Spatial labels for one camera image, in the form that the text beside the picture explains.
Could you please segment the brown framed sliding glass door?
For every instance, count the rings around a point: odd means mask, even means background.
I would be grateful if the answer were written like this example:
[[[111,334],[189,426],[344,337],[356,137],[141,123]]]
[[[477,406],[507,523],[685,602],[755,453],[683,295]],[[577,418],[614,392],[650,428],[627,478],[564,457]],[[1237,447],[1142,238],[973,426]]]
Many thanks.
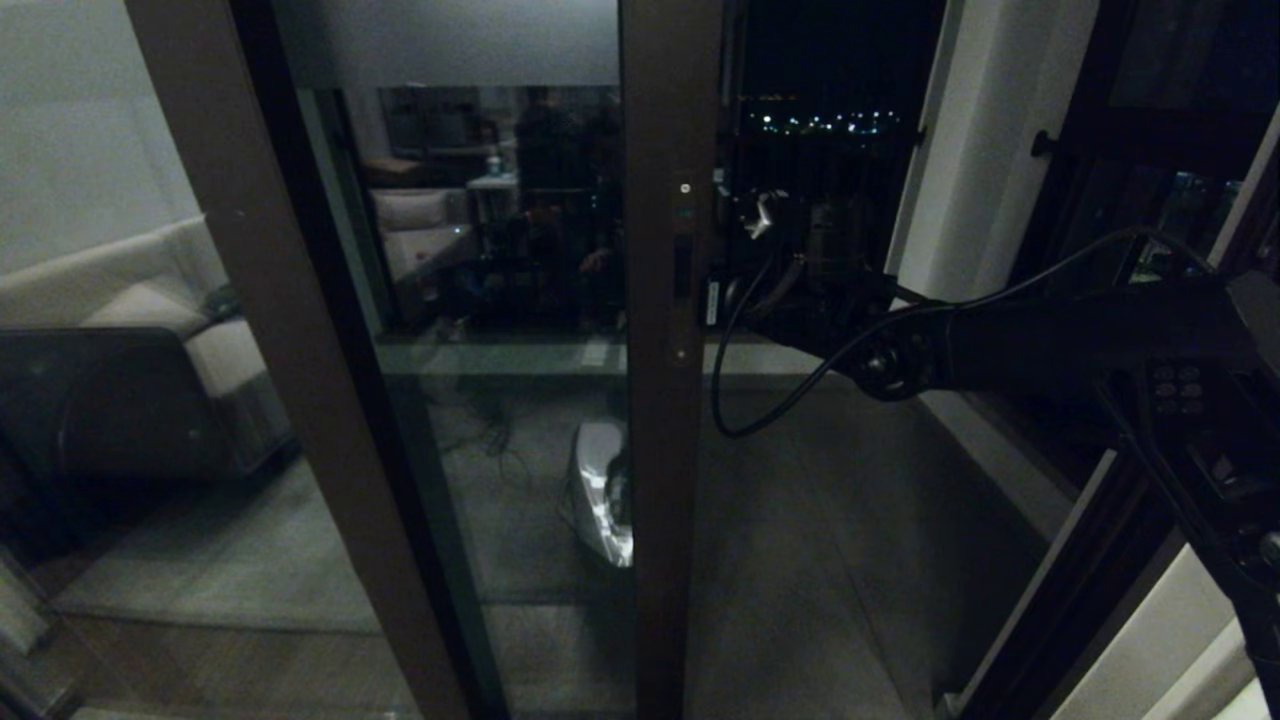
[[[463,697],[465,720],[507,720],[497,666],[484,641],[474,584],[461,577],[456,520],[435,520],[435,503],[415,475],[416,459],[390,427],[396,402],[376,380],[367,324],[356,316],[355,282],[342,266],[334,202],[323,196],[317,154],[301,138],[279,12],[270,0],[228,0],[253,91],[280,163],[308,260],[317,274],[358,409],[406,521],[425,607]],[[620,0],[623,95],[627,401],[637,520],[634,650],[639,720],[681,720],[686,700],[689,601],[703,340],[698,295],[710,228],[714,85],[721,0]],[[672,299],[673,237],[695,236],[694,295]]]

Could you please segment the black metal balcony railing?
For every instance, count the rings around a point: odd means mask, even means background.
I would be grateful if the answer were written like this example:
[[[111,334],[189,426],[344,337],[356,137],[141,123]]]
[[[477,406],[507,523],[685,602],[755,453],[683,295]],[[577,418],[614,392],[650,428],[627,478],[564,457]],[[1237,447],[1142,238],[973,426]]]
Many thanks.
[[[884,272],[916,140],[900,128],[855,126],[785,126],[732,137],[716,187],[721,246],[708,281],[718,281],[724,258],[723,196],[751,188],[785,190],[809,199],[867,197],[872,210],[865,249],[873,265]]]

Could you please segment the brown framed fixed glass panel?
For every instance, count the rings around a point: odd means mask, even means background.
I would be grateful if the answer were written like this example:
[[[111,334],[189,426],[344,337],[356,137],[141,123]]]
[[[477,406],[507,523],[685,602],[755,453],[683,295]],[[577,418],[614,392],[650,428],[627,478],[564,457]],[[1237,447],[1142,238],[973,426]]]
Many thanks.
[[[234,471],[168,331],[0,327],[0,716],[465,720],[229,1],[0,0],[0,274],[197,215],[293,436]],[[380,635],[52,606],[147,518],[298,457]]]

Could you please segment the grey rug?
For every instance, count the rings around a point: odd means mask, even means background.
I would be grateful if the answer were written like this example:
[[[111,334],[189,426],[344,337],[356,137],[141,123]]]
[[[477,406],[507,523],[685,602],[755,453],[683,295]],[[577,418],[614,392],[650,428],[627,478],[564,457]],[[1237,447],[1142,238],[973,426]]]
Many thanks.
[[[147,518],[52,598],[65,614],[183,626],[380,635],[308,462]]]

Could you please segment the light grey sofa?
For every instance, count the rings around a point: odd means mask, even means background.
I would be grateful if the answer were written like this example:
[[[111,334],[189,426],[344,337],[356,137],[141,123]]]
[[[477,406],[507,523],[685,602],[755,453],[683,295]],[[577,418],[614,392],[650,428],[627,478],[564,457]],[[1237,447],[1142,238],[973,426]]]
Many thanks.
[[[293,430],[204,217],[0,274],[0,327],[173,333],[212,405],[234,471]]]

